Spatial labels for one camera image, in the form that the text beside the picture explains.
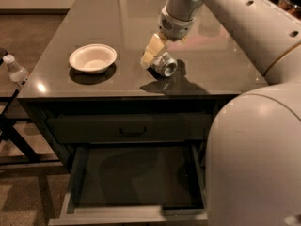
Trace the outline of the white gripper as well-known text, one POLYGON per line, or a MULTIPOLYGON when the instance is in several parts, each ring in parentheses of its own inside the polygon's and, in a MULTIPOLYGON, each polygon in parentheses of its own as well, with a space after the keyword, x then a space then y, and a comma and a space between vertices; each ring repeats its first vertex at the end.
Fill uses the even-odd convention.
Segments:
POLYGON ((148 69, 154 60, 166 51, 167 40, 180 41, 180 44, 186 44, 192 22, 181 21, 173 18, 163 7, 158 20, 160 32, 152 35, 149 44, 146 46, 140 65, 143 69, 148 69))

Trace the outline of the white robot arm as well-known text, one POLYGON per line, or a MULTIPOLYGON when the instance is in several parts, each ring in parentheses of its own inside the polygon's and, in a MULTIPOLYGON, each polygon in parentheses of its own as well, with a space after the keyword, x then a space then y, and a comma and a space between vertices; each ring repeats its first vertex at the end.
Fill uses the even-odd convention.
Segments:
POLYGON ((140 63, 182 40, 206 6, 243 52, 209 73, 241 95, 215 116, 206 152, 208 226, 300 226, 300 22, 268 0, 167 0, 140 63))

